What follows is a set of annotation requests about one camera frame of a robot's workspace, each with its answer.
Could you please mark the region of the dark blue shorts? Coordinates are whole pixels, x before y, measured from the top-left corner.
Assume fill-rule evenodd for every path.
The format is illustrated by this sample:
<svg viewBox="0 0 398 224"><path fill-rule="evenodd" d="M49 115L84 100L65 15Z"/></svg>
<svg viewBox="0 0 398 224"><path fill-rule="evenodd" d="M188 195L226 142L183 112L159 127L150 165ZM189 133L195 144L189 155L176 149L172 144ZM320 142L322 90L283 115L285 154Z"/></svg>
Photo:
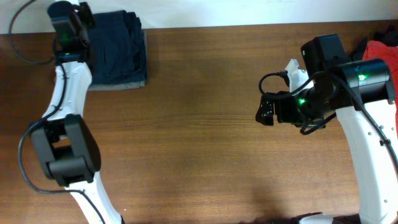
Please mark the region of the dark blue shorts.
<svg viewBox="0 0 398 224"><path fill-rule="evenodd" d="M88 31L95 56L93 85L120 85L147 81L144 31L135 12L114 11L94 15L96 27Z"/></svg>

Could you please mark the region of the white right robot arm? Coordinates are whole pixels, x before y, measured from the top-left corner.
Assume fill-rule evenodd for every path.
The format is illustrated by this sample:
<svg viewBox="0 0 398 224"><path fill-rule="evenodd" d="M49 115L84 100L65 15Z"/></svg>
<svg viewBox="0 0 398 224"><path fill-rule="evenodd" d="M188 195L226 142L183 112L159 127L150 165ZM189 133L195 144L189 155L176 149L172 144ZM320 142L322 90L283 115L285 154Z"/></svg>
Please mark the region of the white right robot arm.
<svg viewBox="0 0 398 224"><path fill-rule="evenodd" d="M358 181L358 213L308 213L290 223L396 223L397 126L395 88L387 63L352 61L336 34L304 44L305 68L291 60L277 72L288 91L261 93L256 121L289 123L303 135L337 119L345 133Z"/></svg>

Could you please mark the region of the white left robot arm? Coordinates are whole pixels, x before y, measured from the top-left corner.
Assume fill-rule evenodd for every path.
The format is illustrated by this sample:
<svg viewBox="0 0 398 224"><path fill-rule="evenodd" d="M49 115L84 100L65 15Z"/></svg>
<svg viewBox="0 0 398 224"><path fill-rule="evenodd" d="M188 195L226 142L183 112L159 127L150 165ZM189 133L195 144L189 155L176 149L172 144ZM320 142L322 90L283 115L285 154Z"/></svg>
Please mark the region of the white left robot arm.
<svg viewBox="0 0 398 224"><path fill-rule="evenodd" d="M124 223L104 189L100 150L83 120L95 63L88 37L96 25L93 14L83 1L55 1L47 14L57 34L55 88L43 117L24 136L32 141L45 176L61 188L33 189L71 194L89 223Z"/></svg>

